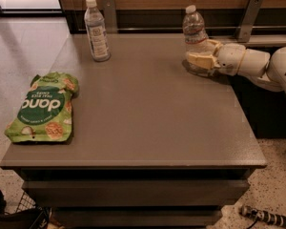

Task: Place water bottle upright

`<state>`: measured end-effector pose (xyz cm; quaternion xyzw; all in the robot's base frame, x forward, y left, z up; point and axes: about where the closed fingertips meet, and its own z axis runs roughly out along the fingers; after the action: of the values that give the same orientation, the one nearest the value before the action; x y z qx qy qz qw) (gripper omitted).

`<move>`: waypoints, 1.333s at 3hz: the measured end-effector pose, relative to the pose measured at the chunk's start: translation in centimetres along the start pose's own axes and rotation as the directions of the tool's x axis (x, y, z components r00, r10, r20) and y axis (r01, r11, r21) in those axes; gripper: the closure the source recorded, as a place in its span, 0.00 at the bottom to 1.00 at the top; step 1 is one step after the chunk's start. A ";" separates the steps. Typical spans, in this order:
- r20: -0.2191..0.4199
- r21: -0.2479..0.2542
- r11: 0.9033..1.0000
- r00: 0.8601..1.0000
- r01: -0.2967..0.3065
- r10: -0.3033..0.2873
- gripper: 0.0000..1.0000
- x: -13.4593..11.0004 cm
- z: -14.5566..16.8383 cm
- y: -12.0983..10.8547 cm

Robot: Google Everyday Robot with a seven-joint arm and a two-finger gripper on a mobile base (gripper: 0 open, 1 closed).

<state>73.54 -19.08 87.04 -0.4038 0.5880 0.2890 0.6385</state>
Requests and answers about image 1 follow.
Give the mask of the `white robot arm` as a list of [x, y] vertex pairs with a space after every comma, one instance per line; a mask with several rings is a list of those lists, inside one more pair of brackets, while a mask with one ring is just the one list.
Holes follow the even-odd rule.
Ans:
[[241, 75], [260, 88], [286, 94], [286, 47], [269, 54], [207, 39], [187, 50], [186, 60], [195, 74]]

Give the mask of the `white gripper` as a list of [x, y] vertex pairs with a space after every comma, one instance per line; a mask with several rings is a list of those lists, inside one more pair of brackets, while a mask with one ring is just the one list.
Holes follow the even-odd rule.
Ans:
[[243, 45], [236, 43], [223, 45], [220, 41], [208, 39], [207, 52], [187, 52], [186, 59], [191, 66], [205, 70], [218, 68], [220, 73], [234, 76], [238, 72], [245, 52], [246, 48]]

